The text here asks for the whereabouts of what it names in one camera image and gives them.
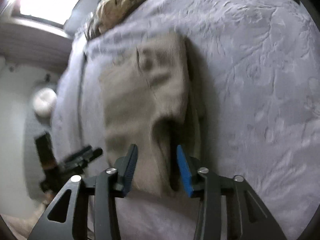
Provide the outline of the person's left hand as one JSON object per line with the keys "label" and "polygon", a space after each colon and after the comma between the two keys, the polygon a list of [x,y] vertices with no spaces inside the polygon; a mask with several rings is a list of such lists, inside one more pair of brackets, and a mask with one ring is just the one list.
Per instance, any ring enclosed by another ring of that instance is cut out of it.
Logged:
{"label": "person's left hand", "polygon": [[43,204],[48,207],[49,204],[53,201],[53,199],[56,197],[57,193],[53,192],[52,190],[48,190],[44,193],[44,200]]}

